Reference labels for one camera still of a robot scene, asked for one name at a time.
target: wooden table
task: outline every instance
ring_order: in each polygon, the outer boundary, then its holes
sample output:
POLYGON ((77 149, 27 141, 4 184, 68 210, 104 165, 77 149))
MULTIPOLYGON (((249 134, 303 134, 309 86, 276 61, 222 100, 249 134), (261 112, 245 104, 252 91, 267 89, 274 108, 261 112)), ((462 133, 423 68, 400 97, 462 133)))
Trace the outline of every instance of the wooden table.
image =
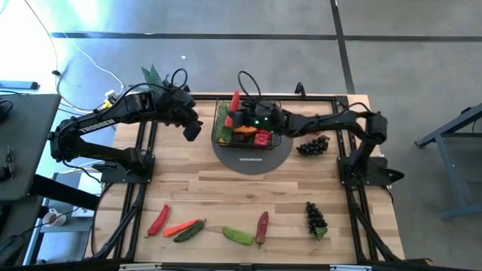
MULTIPOLYGON (((349 103, 354 102, 369 106, 365 95, 349 96, 349 103)), ((282 107, 307 115, 332 113, 328 102, 283 102, 282 107)), ((215 101, 198 101, 195 109, 204 124, 194 142, 186 142, 179 128, 158 126, 154 144, 156 166, 146 193, 136 261, 355 263, 346 194, 339 184, 336 167, 339 153, 335 132, 322 133, 331 140, 328 151, 320 157, 300 157, 294 149, 313 137, 307 135, 294 140, 290 157, 278 169, 264 175, 241 175, 223 166, 213 152, 211 129, 215 101), (315 202, 328 222, 328 233, 320 242, 308 233, 306 201, 315 202), (164 204, 171 207, 164 228, 194 218, 206 218, 206 228, 183 243, 174 243, 172 238, 162 237, 162 233, 142 238, 164 204), (256 245, 245 247, 223 237, 223 226, 254 236, 264 211, 270 213, 270 224, 261 249, 256 245)), ((357 105, 352 110, 363 108, 357 105)), ((114 146, 133 147, 137 130, 137 124, 119 125, 114 146)), ((123 184, 112 186, 100 204, 95 229, 97 250, 119 223, 125 190, 123 184)), ((366 187, 366 191, 374 228, 394 254, 403 258, 390 196, 380 187, 366 187)), ((129 227, 123 254, 130 232, 129 227)), ((361 230, 360 234, 368 257, 365 231, 361 230)))

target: orange carrot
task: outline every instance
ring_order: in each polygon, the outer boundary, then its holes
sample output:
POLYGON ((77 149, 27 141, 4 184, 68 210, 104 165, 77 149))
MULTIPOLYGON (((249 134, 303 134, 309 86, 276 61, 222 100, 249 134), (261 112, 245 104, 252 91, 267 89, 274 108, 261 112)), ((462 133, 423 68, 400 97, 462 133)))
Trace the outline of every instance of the orange carrot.
POLYGON ((181 230, 185 230, 187 228, 189 228, 190 226, 192 226, 194 223, 198 222, 199 221, 199 218, 196 218, 192 221, 189 221, 189 222, 186 222, 184 224, 181 224, 181 225, 178 225, 178 226, 175 226, 175 227, 170 227, 169 229, 165 229, 163 231, 163 235, 164 237, 169 237, 169 236, 172 236, 178 232, 180 232, 181 230))

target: table leg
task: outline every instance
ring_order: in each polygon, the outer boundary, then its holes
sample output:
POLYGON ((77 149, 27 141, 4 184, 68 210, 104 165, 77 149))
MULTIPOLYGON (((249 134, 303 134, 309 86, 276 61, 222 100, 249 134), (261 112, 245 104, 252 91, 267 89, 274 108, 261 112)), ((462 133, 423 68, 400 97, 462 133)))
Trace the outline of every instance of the table leg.
POLYGON ((99 197, 96 195, 60 184, 59 182, 36 174, 33 178, 29 193, 70 203, 74 206, 89 210, 94 210, 99 201, 99 197))

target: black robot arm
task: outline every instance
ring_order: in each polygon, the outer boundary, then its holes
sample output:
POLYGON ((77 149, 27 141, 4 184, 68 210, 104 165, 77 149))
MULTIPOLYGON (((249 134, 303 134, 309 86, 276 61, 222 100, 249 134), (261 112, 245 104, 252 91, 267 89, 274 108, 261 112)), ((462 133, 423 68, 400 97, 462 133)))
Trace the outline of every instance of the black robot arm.
POLYGON ((185 127, 184 136, 193 141, 201 130, 193 107, 196 102, 181 88, 162 90, 156 88, 141 93, 122 96, 110 108, 94 110, 91 114, 64 120, 49 135, 50 153, 57 161, 70 161, 87 157, 119 163, 125 170, 142 173, 145 170, 141 150, 119 150, 85 142, 81 136, 116 123, 158 121, 185 127))

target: gray floor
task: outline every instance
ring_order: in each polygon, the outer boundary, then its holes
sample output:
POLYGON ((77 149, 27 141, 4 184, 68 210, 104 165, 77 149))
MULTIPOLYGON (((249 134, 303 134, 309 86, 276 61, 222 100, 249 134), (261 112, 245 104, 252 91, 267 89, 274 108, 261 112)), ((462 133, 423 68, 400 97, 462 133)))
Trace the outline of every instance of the gray floor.
MULTIPOLYGON (((52 32, 335 34, 329 0, 30 2, 52 32)), ((477 0, 337 2, 345 35, 482 35, 477 0)), ((0 16, 0 33, 12 40, 0 50, 0 59, 10 60, 2 61, 0 74, 34 78, 42 84, 40 92, 53 92, 49 41, 22 1, 12 1, 0 16), (14 23, 15 31, 3 20, 14 23)), ((55 39, 59 70, 68 66, 60 89, 85 108, 97 106, 103 93, 119 90, 119 84, 72 42, 126 84, 142 81, 140 67, 155 64, 161 74, 185 67, 193 91, 231 91, 237 87, 236 72, 245 69, 265 93, 291 92, 298 81, 310 93, 346 93, 336 41, 55 39)), ((368 94, 371 107, 389 119, 383 153, 390 167, 406 174, 393 187, 405 256, 480 269, 482 215, 438 218, 439 211, 454 207, 447 176, 435 146, 418 150, 413 141, 480 103, 482 43, 349 41, 346 49, 356 93, 368 94)), ((56 121, 65 117, 59 114, 56 121)), ((482 123, 475 129, 482 131, 482 123)), ((89 140, 110 144, 114 131, 104 130, 89 140)), ((47 175, 61 169, 45 154, 39 171, 47 175)), ((71 260, 52 248, 42 253, 46 260, 71 260)))

